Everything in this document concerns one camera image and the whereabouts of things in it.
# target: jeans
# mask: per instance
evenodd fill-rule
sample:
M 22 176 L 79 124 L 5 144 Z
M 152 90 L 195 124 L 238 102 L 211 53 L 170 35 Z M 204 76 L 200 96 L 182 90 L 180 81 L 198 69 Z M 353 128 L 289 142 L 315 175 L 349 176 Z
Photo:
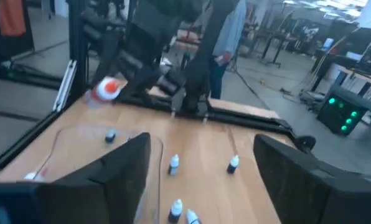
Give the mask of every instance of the jeans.
M 228 63 L 223 65 L 218 65 L 215 62 L 216 56 L 212 56 L 209 61 L 210 66 L 210 97 L 214 99 L 220 99 L 222 94 L 222 79 L 225 73 L 225 69 L 227 68 Z

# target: ceiling light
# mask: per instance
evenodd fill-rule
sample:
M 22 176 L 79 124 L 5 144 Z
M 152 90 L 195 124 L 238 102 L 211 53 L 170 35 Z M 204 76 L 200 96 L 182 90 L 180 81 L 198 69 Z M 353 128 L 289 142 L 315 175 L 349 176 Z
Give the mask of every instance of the ceiling light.
M 284 3 L 285 4 L 297 4 L 296 2 L 294 2 L 292 0 L 285 0 Z
M 331 0 L 328 0 L 327 1 L 327 4 L 328 4 L 328 6 L 332 6 L 332 7 L 338 8 L 338 9 L 344 9 L 344 8 L 346 8 L 345 5 L 343 5 L 343 4 L 339 3 L 339 2 L 331 1 Z
M 338 15 L 336 13 L 332 13 L 332 12 L 328 12 L 326 15 L 328 15 L 328 16 L 334 16 L 334 17 L 340 17 L 340 15 Z
M 355 10 L 355 9 L 349 9 L 346 11 L 346 14 L 357 17 L 361 15 L 361 12 Z
M 318 6 L 327 6 L 328 5 L 328 3 L 326 1 L 316 1 L 316 4 Z
M 330 10 L 326 9 L 326 8 L 320 8 L 320 11 L 321 12 L 330 12 Z

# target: bottle cap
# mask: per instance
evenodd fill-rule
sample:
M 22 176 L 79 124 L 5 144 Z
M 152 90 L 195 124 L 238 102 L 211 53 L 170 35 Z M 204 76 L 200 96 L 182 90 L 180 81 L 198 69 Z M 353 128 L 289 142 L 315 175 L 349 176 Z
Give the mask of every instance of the bottle cap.
M 199 224 L 198 216 L 193 210 L 187 210 L 187 222 L 188 224 Z
M 118 80 L 105 77 L 96 88 L 96 95 L 100 100 L 109 101 L 115 99 L 121 91 Z
M 237 167 L 239 163 L 240 163 L 240 158 L 238 157 L 238 155 L 235 155 L 230 161 L 231 166 L 234 166 L 234 167 Z
M 116 134 L 116 130 L 111 128 L 108 133 L 106 134 L 107 137 L 111 138 Z
M 178 167 L 179 166 L 179 155 L 174 155 L 171 159 L 171 167 Z
M 183 209 L 183 204 L 181 202 L 181 199 L 177 199 L 174 201 L 172 208 L 171 208 L 171 213 L 174 216 L 178 216 L 181 214 L 181 210 Z

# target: person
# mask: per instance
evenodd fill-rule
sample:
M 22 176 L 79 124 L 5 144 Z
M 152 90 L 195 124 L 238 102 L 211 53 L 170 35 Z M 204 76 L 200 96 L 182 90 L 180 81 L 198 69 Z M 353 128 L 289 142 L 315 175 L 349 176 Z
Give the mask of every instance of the person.
M 247 4 L 239 0 L 235 9 L 227 16 L 210 59 L 210 97 L 220 99 L 222 79 L 231 59 L 235 56 L 241 38 Z

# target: black box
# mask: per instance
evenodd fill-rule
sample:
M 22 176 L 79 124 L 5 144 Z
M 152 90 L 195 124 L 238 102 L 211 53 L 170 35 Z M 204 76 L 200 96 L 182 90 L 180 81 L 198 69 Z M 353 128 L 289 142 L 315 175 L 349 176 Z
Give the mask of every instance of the black box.
M 253 152 L 282 224 L 371 223 L 371 176 L 338 169 L 261 134 Z
M 324 102 L 317 119 L 334 134 L 347 136 L 360 122 L 367 110 L 358 100 L 353 99 L 353 96 L 348 97 L 333 91 Z

